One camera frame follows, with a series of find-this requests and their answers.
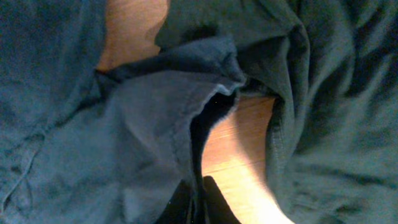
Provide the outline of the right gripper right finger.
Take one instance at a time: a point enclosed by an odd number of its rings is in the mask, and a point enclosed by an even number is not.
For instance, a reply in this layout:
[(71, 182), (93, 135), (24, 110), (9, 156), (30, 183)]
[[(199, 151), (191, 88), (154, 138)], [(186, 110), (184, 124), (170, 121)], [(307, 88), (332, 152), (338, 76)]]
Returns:
[(232, 212), (214, 178), (203, 178), (205, 189), (205, 223), (206, 224), (241, 224)]

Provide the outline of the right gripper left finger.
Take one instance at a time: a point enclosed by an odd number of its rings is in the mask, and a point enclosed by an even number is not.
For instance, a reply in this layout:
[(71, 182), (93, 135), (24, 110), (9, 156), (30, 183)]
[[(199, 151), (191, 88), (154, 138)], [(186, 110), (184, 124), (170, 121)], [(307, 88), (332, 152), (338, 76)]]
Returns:
[(192, 220), (192, 190), (182, 180), (155, 224), (189, 224)]

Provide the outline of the navy blue shorts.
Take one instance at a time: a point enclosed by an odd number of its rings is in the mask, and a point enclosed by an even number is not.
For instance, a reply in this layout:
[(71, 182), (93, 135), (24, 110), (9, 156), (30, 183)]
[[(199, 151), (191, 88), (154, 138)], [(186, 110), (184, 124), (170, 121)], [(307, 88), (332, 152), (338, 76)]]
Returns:
[(104, 1), (1, 2), (1, 222), (156, 223), (244, 83), (232, 38), (99, 72)]

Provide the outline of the black garment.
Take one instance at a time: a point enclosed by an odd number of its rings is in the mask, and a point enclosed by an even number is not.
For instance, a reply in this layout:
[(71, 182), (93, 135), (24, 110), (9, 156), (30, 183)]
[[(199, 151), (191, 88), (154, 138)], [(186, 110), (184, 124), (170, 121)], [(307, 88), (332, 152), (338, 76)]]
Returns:
[(170, 3), (169, 49), (230, 34), (243, 92), (275, 97), (266, 178), (295, 223), (397, 222), (397, 2)]

